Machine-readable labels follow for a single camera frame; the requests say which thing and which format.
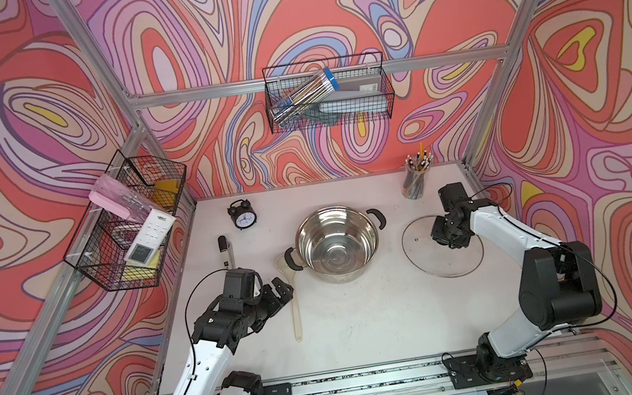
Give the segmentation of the beige plastic ladle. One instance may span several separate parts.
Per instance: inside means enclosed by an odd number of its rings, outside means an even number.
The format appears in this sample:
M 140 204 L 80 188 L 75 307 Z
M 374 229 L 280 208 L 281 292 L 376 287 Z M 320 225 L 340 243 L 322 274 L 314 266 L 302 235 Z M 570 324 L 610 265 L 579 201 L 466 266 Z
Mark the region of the beige plastic ladle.
M 295 287 L 294 279 L 296 276 L 296 271 L 292 270 L 291 267 L 288 266 L 283 255 L 280 255 L 279 257 L 277 257 L 275 261 L 275 268 L 277 268 L 278 273 L 282 275 L 283 281 L 285 281 L 287 284 L 291 285 L 292 287 Z M 292 310 L 292 318 L 293 318 L 293 324 L 294 324 L 293 330 L 295 332 L 295 339 L 298 343 L 300 343 L 304 340 L 303 332 L 302 332 L 303 323 L 302 323 L 302 316 L 300 316 L 301 309 L 299 309 L 298 296 L 296 295 L 296 293 L 293 294 L 293 299 L 291 300 L 290 304 L 291 304 L 291 310 Z

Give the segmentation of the glass pot lid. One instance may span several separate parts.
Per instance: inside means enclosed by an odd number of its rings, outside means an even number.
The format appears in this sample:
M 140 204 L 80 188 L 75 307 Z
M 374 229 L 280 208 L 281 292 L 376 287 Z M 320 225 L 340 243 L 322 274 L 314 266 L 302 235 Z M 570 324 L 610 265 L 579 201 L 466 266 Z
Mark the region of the glass pot lid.
M 451 248 L 437 243 L 431 229 L 436 216 L 419 217 L 408 224 L 401 239 L 402 251 L 410 263 L 429 276 L 465 277 L 479 269 L 484 261 L 484 245 L 473 236 L 468 247 Z

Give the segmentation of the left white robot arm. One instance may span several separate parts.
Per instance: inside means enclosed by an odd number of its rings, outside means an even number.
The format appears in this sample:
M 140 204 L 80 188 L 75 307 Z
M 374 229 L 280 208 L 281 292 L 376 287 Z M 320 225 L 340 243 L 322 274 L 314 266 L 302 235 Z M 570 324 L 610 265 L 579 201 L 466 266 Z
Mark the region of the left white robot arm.
M 294 287 L 282 279 L 262 281 L 253 269 L 221 269 L 222 293 L 195 322 L 187 323 L 189 352 L 173 395 L 264 395 L 259 375 L 230 372 L 239 343 L 261 332 L 292 302 Z

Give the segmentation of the stainless steel pot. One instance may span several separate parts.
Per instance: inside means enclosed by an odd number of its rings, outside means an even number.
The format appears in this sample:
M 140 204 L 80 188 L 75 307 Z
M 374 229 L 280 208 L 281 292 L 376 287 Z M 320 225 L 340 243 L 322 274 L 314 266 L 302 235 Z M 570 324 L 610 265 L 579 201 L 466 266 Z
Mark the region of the stainless steel pot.
M 350 283 L 365 273 L 376 255 L 386 224 L 387 217 L 378 209 L 317 209 L 303 219 L 283 259 L 292 271 L 309 269 L 329 284 Z

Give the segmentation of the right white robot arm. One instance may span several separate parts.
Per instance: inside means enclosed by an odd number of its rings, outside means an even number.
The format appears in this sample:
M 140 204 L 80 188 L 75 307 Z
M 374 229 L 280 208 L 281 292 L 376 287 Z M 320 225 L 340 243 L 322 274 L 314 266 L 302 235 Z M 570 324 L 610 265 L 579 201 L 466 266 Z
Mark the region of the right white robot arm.
M 461 183 L 444 185 L 438 196 L 444 213 L 433 222 L 433 241 L 463 249 L 477 236 L 521 265 L 519 307 L 500 327 L 479 337 L 475 372 L 488 383 L 530 378 L 525 360 L 536 344 L 602 312 L 589 247 L 532 229 L 494 201 L 469 196 Z

